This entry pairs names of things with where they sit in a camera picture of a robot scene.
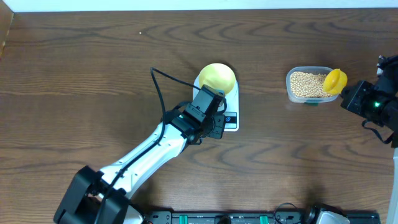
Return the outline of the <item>yellow measuring scoop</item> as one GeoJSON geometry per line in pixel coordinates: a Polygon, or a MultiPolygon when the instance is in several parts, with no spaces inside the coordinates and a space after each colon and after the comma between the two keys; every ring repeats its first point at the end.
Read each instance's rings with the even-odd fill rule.
{"type": "Polygon", "coordinates": [[[339,68],[332,70],[323,82],[323,91],[331,95],[339,95],[348,82],[345,72],[339,68]]]}

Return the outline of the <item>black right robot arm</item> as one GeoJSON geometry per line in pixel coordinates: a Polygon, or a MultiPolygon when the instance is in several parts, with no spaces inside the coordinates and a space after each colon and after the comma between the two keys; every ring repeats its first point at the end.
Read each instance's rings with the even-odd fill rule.
{"type": "Polygon", "coordinates": [[[375,84],[361,80],[346,86],[341,92],[341,107],[364,118],[362,127],[374,123],[387,127],[392,134],[385,140],[374,128],[369,128],[383,144],[394,149],[394,181],[386,223],[397,223],[397,56],[379,56],[375,84]]]}

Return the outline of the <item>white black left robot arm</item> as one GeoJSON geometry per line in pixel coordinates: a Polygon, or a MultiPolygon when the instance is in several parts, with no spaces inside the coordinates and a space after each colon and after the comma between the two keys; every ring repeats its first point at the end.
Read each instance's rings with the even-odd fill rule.
{"type": "Polygon", "coordinates": [[[117,162],[95,171],[81,168],[73,177],[55,212],[55,223],[142,223],[131,203],[137,189],[163,164],[203,138],[220,139],[226,104],[224,92],[203,85],[183,111],[163,115],[156,130],[117,162]]]}

